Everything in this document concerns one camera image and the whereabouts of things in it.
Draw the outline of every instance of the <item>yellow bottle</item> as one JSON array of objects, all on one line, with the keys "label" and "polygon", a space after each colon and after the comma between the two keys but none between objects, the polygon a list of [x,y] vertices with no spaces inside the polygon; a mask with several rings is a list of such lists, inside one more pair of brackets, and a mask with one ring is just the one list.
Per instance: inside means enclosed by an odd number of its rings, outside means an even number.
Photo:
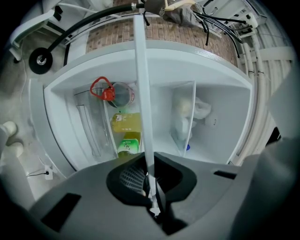
[{"label": "yellow bottle", "polygon": [[116,113],[112,117],[112,128],[116,133],[122,132],[141,132],[140,113]]},{"label": "yellow bottle", "polygon": [[118,147],[118,157],[125,157],[138,153],[141,142],[141,133],[128,132],[125,133],[124,139]]}]

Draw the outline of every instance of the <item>cloth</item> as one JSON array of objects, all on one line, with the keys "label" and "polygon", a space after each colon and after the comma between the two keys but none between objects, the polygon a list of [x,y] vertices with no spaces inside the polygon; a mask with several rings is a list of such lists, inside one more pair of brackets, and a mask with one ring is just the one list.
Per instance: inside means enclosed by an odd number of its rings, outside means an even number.
[{"label": "cloth", "polygon": [[[180,0],[168,0],[168,5],[178,1]],[[192,28],[199,25],[190,5],[182,5],[173,11],[165,12],[165,0],[147,0],[145,10],[160,15],[165,21],[176,23],[182,27]]]}]

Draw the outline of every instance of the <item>black tube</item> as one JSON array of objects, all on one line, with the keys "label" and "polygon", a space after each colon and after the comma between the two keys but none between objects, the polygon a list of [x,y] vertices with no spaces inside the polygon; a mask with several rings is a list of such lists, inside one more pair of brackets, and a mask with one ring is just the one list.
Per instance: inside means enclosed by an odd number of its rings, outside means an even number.
[{"label": "black tube", "polygon": [[235,48],[236,54],[238,55],[238,58],[240,58],[240,55],[239,55],[239,52],[238,52],[238,47],[236,46],[236,43],[235,43],[233,37],[231,37],[229,34],[228,34],[228,36],[229,36],[230,39],[232,40],[232,43],[233,43],[233,46],[234,46],[234,48]]},{"label": "black tube", "polygon": [[199,12],[194,11],[194,13],[196,13],[199,17],[209,17],[211,19],[216,19],[216,20],[220,20],[220,21],[229,21],[229,22],[235,22],[235,23],[243,23],[243,24],[247,24],[246,21],[242,21],[242,20],[237,20],[237,19],[230,19],[230,18],[221,18],[221,17],[213,17],[210,15],[206,15],[206,14],[201,14]]},{"label": "black tube", "polygon": [[200,23],[201,23],[201,25],[202,25],[202,27],[203,27],[204,32],[207,33],[207,29],[206,29],[206,26],[205,26],[204,23],[203,23],[203,20],[200,21]]},{"label": "black tube", "polygon": [[243,43],[242,40],[238,36],[236,36],[230,29],[228,29],[228,27],[226,25],[222,24],[221,22],[218,22],[213,19],[206,18],[206,17],[204,19],[207,20],[208,22],[214,24],[215,26],[217,26],[218,28],[220,28],[221,30],[226,32],[228,35],[235,38],[238,42]]},{"label": "black tube", "polygon": [[225,33],[227,33],[227,35],[230,37],[230,39],[232,40],[233,46],[235,48],[236,54],[238,55],[238,58],[240,58],[239,52],[238,52],[238,47],[236,46],[236,43],[233,39],[233,37],[231,36],[231,34],[229,34],[229,32],[227,30],[222,29]]},{"label": "black tube", "polygon": [[205,7],[206,7],[207,5],[209,5],[212,1],[213,1],[213,0],[208,0],[208,1],[203,5],[202,11],[203,11],[204,14],[206,14],[206,12],[205,12],[205,10],[204,10]]},{"label": "black tube", "polygon": [[[144,8],[144,4],[140,3],[136,5],[136,8]],[[55,47],[58,46],[67,36],[69,36],[72,32],[76,31],[77,29],[85,26],[86,24],[89,24],[99,18],[109,16],[111,14],[121,13],[125,11],[131,11],[132,7],[131,4],[111,7],[108,9],[105,9],[103,11],[94,13],[91,16],[88,16],[87,18],[82,19],[78,23],[74,24],[72,27],[70,27],[68,30],[66,30],[63,34],[61,34],[49,47],[48,51],[51,52]]]},{"label": "black tube", "polygon": [[147,18],[146,18],[146,10],[144,11],[144,13],[142,14],[144,17],[144,21],[146,22],[147,26],[150,26],[150,23],[148,22]]},{"label": "black tube", "polygon": [[210,38],[210,28],[208,27],[207,23],[203,20],[203,23],[205,24],[206,28],[207,28],[207,35],[206,35],[206,43],[205,45],[208,46],[208,39]]}]

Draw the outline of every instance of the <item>brick wall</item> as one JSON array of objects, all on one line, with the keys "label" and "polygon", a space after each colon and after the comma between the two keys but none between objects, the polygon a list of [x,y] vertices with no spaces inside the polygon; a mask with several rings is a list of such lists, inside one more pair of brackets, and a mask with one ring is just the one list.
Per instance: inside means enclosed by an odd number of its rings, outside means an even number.
[{"label": "brick wall", "polygon": [[[130,1],[115,0],[114,6],[126,4],[127,2]],[[235,49],[227,36],[219,38],[210,34],[209,44],[206,46],[206,33],[201,28],[184,28],[176,25],[174,31],[170,31],[173,26],[172,23],[161,18],[148,17],[147,19],[150,23],[150,26],[145,25],[147,39],[166,40],[199,47],[237,66]],[[90,32],[86,52],[115,43],[132,41],[133,39],[133,19],[113,22]]]}]

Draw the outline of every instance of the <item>power cord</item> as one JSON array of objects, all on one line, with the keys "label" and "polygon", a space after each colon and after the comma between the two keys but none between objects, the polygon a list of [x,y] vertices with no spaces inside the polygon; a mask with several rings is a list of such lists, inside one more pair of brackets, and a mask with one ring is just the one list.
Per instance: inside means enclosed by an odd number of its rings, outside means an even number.
[{"label": "power cord", "polygon": [[38,175],[43,175],[43,174],[45,174],[45,175],[49,175],[49,172],[48,172],[48,171],[46,171],[46,172],[39,173],[39,174],[27,175],[26,177],[38,176]]}]

